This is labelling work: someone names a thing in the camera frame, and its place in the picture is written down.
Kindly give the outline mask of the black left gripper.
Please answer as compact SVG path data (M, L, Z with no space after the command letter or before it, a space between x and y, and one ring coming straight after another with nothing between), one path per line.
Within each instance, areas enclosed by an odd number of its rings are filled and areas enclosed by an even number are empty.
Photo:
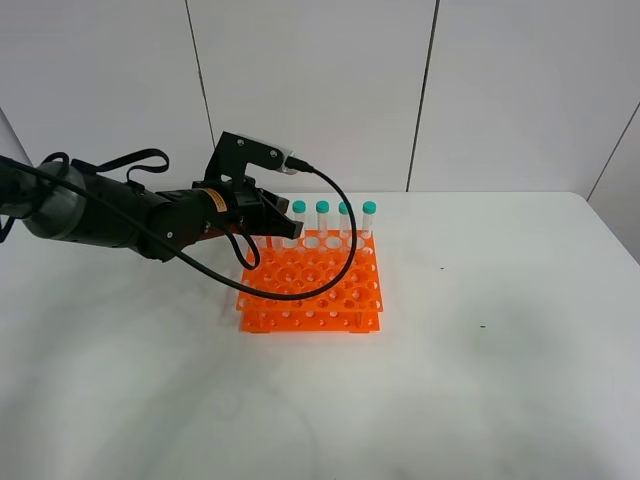
M289 200L257 187L252 178L239 187L227 180L194 182L192 188L205 198L202 235L222 235L223 228L266 237L299 238L302 234L303 223L285 215Z

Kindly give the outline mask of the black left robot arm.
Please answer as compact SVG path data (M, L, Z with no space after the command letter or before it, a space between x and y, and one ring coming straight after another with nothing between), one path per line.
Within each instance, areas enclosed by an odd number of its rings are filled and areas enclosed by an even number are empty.
M55 152L37 168L3 157L1 212L42 239L126 248L163 262L221 236L300 237L301 222L286 215L288 200L257 187L250 177L151 192L132 179L105 175L117 168L152 171L146 159L163 155L145 149L95 166Z

